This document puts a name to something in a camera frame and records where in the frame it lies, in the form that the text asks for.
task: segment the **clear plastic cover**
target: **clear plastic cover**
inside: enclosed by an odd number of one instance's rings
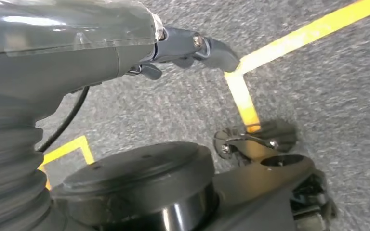
[[[0,52],[8,55],[155,43],[162,23],[130,0],[0,0]]]

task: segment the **caster wheel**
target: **caster wheel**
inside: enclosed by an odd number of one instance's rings
[[[266,147],[281,153],[287,153],[297,143],[296,128],[283,120],[271,120],[261,123],[259,130],[249,135],[262,140]]]
[[[281,153],[291,150],[297,142],[295,127],[283,120],[266,121],[260,126],[259,130],[252,133],[247,132],[244,126],[225,128],[216,132],[213,138],[216,152],[222,159],[234,160],[238,158],[238,163],[245,163],[243,157],[247,155],[241,154],[236,146],[230,145],[231,141],[255,141]]]

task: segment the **black cable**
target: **black cable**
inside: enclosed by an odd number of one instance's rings
[[[56,140],[59,138],[60,135],[66,130],[66,128],[70,125],[71,121],[73,121],[74,117],[79,112],[81,106],[84,103],[84,100],[86,100],[87,93],[89,92],[89,86],[86,86],[83,88],[83,90],[80,93],[79,98],[77,99],[76,103],[73,106],[73,109],[70,111],[69,115],[66,117],[66,119],[63,121],[63,123],[57,128],[56,132],[51,135],[48,140],[42,144],[38,148],[38,152],[45,152]]]

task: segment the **yellow floor marking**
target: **yellow floor marking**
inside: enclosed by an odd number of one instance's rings
[[[81,149],[81,153],[83,154],[84,160],[86,161],[86,164],[92,164],[94,162],[94,157],[92,152],[90,151],[89,144],[87,143],[87,139],[85,136],[80,136],[65,145],[57,148],[54,151],[51,151],[50,153],[47,153],[44,156],[44,161],[39,167],[39,170],[44,172],[44,165],[47,163],[50,163],[51,161],[55,159],[59,159],[60,157],[71,153],[74,150],[77,150],[78,148]],[[49,179],[46,183],[46,188],[50,189],[51,185],[49,182]]]
[[[44,173],[46,174],[46,177],[47,177],[47,173],[46,173],[46,170],[45,170],[45,168],[44,168],[44,166],[43,166],[43,165],[39,166],[39,168],[38,168],[38,169],[39,169],[40,171],[44,172]],[[46,180],[46,188],[47,188],[48,190],[52,189],[52,186],[50,185],[49,178],[47,178],[47,180]]]
[[[259,123],[259,117],[257,116],[245,80],[243,79],[243,74],[367,16],[370,16],[370,0],[360,0],[327,14],[241,58],[236,71],[225,73],[225,79],[243,123],[246,126]],[[250,132],[259,128],[252,127]]]

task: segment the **screw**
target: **screw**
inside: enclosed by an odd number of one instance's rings
[[[222,145],[221,149],[222,149],[222,152],[224,154],[229,154],[229,151],[230,150],[229,150],[229,146],[228,145],[226,145],[226,144]]]
[[[273,148],[277,148],[277,147],[278,147],[278,143],[277,143],[277,141],[275,141],[275,140],[271,140],[271,141],[269,142],[269,144],[270,144]]]
[[[200,34],[194,35],[194,45],[196,47],[201,47],[203,45],[203,37]]]

